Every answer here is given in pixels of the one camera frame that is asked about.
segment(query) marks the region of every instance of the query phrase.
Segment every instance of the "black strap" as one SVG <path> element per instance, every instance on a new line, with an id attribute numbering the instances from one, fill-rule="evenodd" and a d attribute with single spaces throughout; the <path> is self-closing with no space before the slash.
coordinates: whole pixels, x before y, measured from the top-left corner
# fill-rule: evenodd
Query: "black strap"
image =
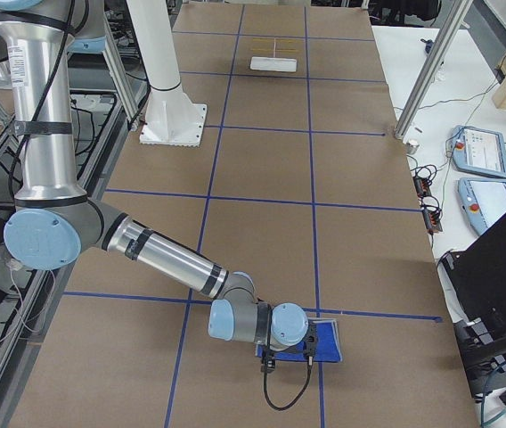
<path id="1" fill-rule="evenodd" d="M 214 289 L 216 285 L 217 279 L 219 279 L 219 274 L 221 274 L 222 268 L 214 263 L 214 266 L 211 268 L 211 273 L 209 274 L 208 280 L 205 285 L 201 289 L 200 293 L 209 296 L 211 291 Z"/>
<path id="2" fill-rule="evenodd" d="M 112 222 L 112 225 L 110 225 L 109 230 L 107 231 L 107 234 L 104 236 L 104 239 L 102 240 L 101 248 L 105 251 L 109 249 L 109 243 L 112 239 L 112 236 L 117 231 L 120 224 L 123 222 L 125 218 L 128 217 L 128 214 L 121 212 Z"/>
<path id="3" fill-rule="evenodd" d="M 156 91 L 160 91 L 160 92 L 170 92 L 170 91 L 173 91 L 174 89 L 178 88 L 180 85 L 182 85 L 182 81 L 180 80 L 180 82 L 176 85 L 176 86 L 172 86 L 172 87 L 169 87 L 168 89 L 159 89 L 157 87 L 154 87 L 152 85 L 150 85 L 150 87 Z"/>
<path id="4" fill-rule="evenodd" d="M 45 25 L 53 29 L 60 29 L 61 31 L 68 30 L 69 34 L 75 36 L 75 28 L 72 25 L 67 27 L 67 22 L 56 20 L 55 18 L 49 18 L 48 16 L 35 15 L 29 12 L 0 12 L 1 21 L 17 21 L 27 22 L 29 24 Z"/>
<path id="5" fill-rule="evenodd" d="M 62 134 L 70 136 L 73 134 L 73 124 L 70 122 L 26 122 L 15 120 L 13 123 L 16 136 L 51 136 Z"/>
<path id="6" fill-rule="evenodd" d="M 153 231 L 151 229 L 144 229 L 136 239 L 131 239 L 126 247 L 125 256 L 131 260 L 137 260 L 140 251 L 143 250 L 144 245 L 148 242 L 152 233 Z"/>
<path id="7" fill-rule="evenodd" d="M 255 343 L 264 342 L 269 327 L 269 312 L 271 307 L 266 301 L 257 303 L 257 326 L 255 328 Z"/>
<path id="8" fill-rule="evenodd" d="M 61 199 L 46 199 L 46 200 L 35 200 L 35 199 L 16 199 L 15 205 L 20 208 L 57 208 L 57 207 L 69 207 L 71 205 L 79 205 L 79 203 L 87 202 L 88 198 L 86 194 L 80 196 L 74 196 L 72 198 L 61 198 Z"/>

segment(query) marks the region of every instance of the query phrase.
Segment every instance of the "white object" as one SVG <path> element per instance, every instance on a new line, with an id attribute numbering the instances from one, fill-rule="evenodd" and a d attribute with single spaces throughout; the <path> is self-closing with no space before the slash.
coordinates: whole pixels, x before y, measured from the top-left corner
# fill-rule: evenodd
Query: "white object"
<path id="1" fill-rule="evenodd" d="M 184 93 L 166 2 L 127 0 L 151 84 L 143 144 L 200 145 L 207 107 Z"/>
<path id="2" fill-rule="evenodd" d="M 293 58 L 277 58 L 277 39 L 273 39 L 273 57 L 254 56 L 249 67 L 258 71 L 281 71 L 294 73 L 297 71 L 297 60 Z"/>

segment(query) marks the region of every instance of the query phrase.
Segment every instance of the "blue object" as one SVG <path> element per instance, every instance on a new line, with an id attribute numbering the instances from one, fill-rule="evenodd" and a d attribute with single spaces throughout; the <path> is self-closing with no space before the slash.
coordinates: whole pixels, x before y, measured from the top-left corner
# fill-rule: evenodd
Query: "blue object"
<path id="1" fill-rule="evenodd" d="M 308 330 L 305 311 L 295 303 L 282 303 L 273 309 L 271 333 L 285 346 L 299 343 Z"/>
<path id="2" fill-rule="evenodd" d="M 230 341 L 235 329 L 235 317 L 232 305 L 228 300 L 214 300 L 209 312 L 208 333 L 216 339 Z"/>
<path id="3" fill-rule="evenodd" d="M 69 52 L 74 54 L 100 54 L 104 51 L 107 39 L 105 36 L 97 38 L 79 38 L 76 39 L 70 46 Z"/>
<path id="4" fill-rule="evenodd" d="M 470 131 L 471 138 L 465 136 L 465 131 Z M 484 160 L 486 163 L 485 147 L 483 146 L 484 135 L 490 135 L 495 140 L 496 147 L 494 150 L 497 151 L 498 159 L 497 163 L 494 164 L 494 169 L 473 165 L 475 157 Z M 453 129 L 452 139 L 453 162 L 459 171 L 486 177 L 506 178 L 506 145 L 500 132 L 458 126 Z"/>
<path id="5" fill-rule="evenodd" d="M 467 214 L 470 225 L 473 227 L 473 229 L 475 229 L 475 232 L 477 232 L 479 235 L 482 235 L 486 229 L 494 224 L 494 222 L 491 222 L 488 218 L 485 218 L 485 213 L 483 212 L 484 208 L 481 208 L 476 193 L 473 190 L 472 184 L 476 182 L 501 183 L 504 185 L 504 189 L 506 191 L 506 180 L 492 178 L 461 178 L 459 180 L 458 191 L 463 209 Z"/>
<path id="6" fill-rule="evenodd" d="M 36 6 L 43 0 L 0 0 L 1 11 L 21 11 Z"/>
<path id="7" fill-rule="evenodd" d="M 81 253 L 75 228 L 48 210 L 17 211 L 5 225 L 4 240 L 14 258 L 34 269 L 61 268 Z"/>
<path id="8" fill-rule="evenodd" d="M 334 325 L 330 322 L 316 323 L 316 336 L 318 343 L 316 344 L 316 355 L 314 361 L 323 363 L 338 363 L 342 361 L 342 353 L 340 352 L 339 343 L 336 338 Z M 305 344 L 303 342 L 297 344 L 295 348 L 302 351 Z M 256 354 L 261 357 L 263 349 L 257 345 Z M 279 361 L 298 361 L 306 362 L 302 353 L 277 352 L 275 359 Z"/>

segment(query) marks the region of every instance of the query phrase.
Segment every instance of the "white pole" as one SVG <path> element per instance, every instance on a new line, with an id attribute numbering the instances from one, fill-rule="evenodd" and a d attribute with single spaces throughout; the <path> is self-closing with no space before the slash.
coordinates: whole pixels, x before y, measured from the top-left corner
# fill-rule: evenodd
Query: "white pole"
<path id="1" fill-rule="evenodd" d="M 151 84 L 140 142 L 200 145 L 207 107 L 192 104 L 182 89 L 166 1 L 126 2 Z"/>

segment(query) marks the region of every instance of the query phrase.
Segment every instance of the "white cable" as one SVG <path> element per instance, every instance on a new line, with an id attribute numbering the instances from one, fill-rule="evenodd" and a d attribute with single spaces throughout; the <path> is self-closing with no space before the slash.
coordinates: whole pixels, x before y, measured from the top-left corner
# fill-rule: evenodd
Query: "white cable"
<path id="1" fill-rule="evenodd" d="M 41 315 L 41 313 L 44 312 L 45 309 L 51 304 L 51 300 L 53 299 L 53 290 L 55 289 L 55 274 L 53 273 L 52 270 L 50 270 L 49 273 L 51 273 L 51 276 L 53 278 L 53 285 L 52 285 L 51 291 L 49 292 L 49 297 L 47 298 L 47 301 L 45 302 L 44 307 L 39 311 L 39 313 L 37 313 L 33 318 L 31 318 L 29 320 L 33 320 L 33 319 L 39 317 L 39 315 Z M 12 276 L 12 270 L 11 269 L 10 269 L 10 278 L 12 279 L 12 284 L 14 285 L 14 288 L 15 288 L 16 292 L 18 293 L 19 297 L 20 297 L 20 302 L 23 305 L 23 299 L 21 298 L 20 290 L 18 289 L 17 285 L 15 285 L 15 282 L 13 281 L 13 276 Z M 18 316 L 20 317 L 21 322 L 23 323 L 23 326 L 25 326 L 25 328 L 27 328 L 28 330 L 30 330 L 32 333 L 37 333 L 37 332 L 34 332 L 34 330 L 32 330 L 31 328 L 29 328 L 25 324 L 25 322 L 23 321 L 23 317 L 21 316 L 20 312 L 17 309 L 14 309 L 14 310 L 18 314 Z M 2 343 L 5 340 L 7 340 L 18 328 L 19 328 L 19 325 L 16 325 L 12 330 L 9 330 L 4 335 L 4 337 L 2 339 L 0 339 L 0 343 Z"/>

